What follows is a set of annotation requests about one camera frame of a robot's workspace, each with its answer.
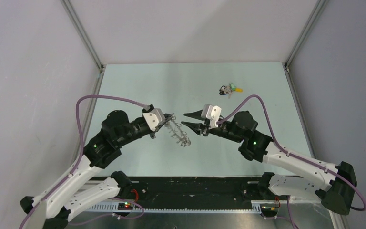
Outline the large silver keyring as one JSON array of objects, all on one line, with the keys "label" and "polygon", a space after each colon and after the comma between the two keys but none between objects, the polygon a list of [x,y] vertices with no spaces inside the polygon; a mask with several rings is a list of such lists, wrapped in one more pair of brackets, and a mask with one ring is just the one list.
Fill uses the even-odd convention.
[{"label": "large silver keyring", "polygon": [[191,141],[185,131],[182,130],[182,124],[176,122],[176,116],[172,115],[171,119],[164,125],[171,134],[171,138],[176,140],[176,143],[181,147],[187,147],[191,145]]}]

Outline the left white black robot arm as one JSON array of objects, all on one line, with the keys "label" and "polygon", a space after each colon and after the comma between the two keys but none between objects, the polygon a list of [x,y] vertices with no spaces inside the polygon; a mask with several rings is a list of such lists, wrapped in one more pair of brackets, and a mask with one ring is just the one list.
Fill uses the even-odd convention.
[{"label": "left white black robot arm", "polygon": [[127,198],[132,192],[132,182],[122,171],[115,171],[100,184],[77,191],[92,177],[103,171],[121,155],[121,148],[146,135],[155,138],[173,114],[163,114],[160,109],[129,121],[122,110],[115,110],[102,122],[100,132],[83,148],[83,154],[49,188],[38,196],[26,196],[20,201],[23,211],[31,213],[38,204],[46,202],[45,229],[63,229],[72,219],[98,202],[108,198]]}]

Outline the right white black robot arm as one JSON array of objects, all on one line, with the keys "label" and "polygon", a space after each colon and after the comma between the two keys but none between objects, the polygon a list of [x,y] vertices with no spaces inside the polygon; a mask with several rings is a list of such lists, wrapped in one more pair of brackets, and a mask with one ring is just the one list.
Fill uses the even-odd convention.
[{"label": "right white black robot arm", "polygon": [[183,121],[197,135],[209,134],[240,144],[238,151],[249,160],[281,167],[295,174],[286,177],[265,172],[258,184],[259,196],[294,196],[317,199],[328,210],[349,215],[357,185],[354,168],[342,161],[336,165],[307,158],[294,151],[279,147],[274,139],[259,132],[258,123],[248,111],[237,112],[232,121],[219,123],[221,109],[208,106],[205,110],[185,113],[184,116],[200,120],[199,123]]}]

